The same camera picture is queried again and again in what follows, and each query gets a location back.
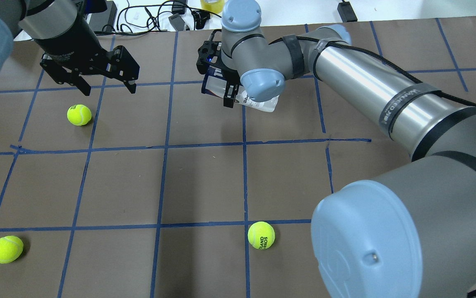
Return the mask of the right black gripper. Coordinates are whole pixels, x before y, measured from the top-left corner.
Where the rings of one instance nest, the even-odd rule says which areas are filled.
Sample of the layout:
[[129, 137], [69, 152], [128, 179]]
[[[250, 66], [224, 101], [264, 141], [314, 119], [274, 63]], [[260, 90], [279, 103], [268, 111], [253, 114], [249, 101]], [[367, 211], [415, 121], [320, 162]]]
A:
[[225, 54], [221, 51], [220, 45], [221, 42], [219, 41], [204, 41], [197, 51], [196, 67], [198, 73], [204, 76], [201, 92], [207, 95], [215, 95], [213, 75], [206, 73], [208, 68], [212, 66], [221, 69], [224, 78], [229, 82], [225, 86], [223, 106], [232, 109], [240, 88], [240, 76], [236, 70], [224, 63], [222, 56], [225, 56]]

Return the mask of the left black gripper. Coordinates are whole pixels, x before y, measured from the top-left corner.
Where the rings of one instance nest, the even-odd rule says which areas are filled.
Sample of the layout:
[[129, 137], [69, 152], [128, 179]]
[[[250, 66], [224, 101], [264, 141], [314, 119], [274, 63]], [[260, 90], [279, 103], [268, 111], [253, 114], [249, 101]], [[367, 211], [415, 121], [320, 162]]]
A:
[[139, 64], [134, 57], [122, 45], [104, 49], [86, 23], [73, 23], [60, 36], [39, 40], [39, 46], [44, 51], [40, 65], [55, 83], [69, 84], [89, 96], [91, 86], [83, 76], [102, 75], [136, 93]]

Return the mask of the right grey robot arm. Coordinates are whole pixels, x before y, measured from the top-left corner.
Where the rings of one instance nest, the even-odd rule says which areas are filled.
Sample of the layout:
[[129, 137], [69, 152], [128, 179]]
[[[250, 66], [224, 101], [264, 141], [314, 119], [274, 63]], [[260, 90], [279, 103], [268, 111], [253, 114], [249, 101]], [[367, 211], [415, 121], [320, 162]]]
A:
[[268, 42], [254, 0], [221, 9], [221, 39], [198, 50], [202, 93], [272, 111], [286, 82], [312, 75], [367, 118], [410, 162], [321, 200], [313, 253], [331, 298], [476, 298], [476, 103], [452, 96], [352, 43], [341, 24]]

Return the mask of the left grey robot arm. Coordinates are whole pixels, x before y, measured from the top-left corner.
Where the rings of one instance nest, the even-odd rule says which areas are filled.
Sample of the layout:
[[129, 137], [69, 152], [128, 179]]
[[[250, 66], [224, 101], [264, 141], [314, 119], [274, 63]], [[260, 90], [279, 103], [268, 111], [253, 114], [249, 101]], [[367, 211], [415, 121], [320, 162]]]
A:
[[135, 93], [139, 64], [124, 46], [106, 51], [86, 21], [106, 9], [104, 0], [0, 0], [0, 71], [24, 31], [43, 49], [40, 65], [55, 83], [88, 96], [84, 76], [102, 75]]

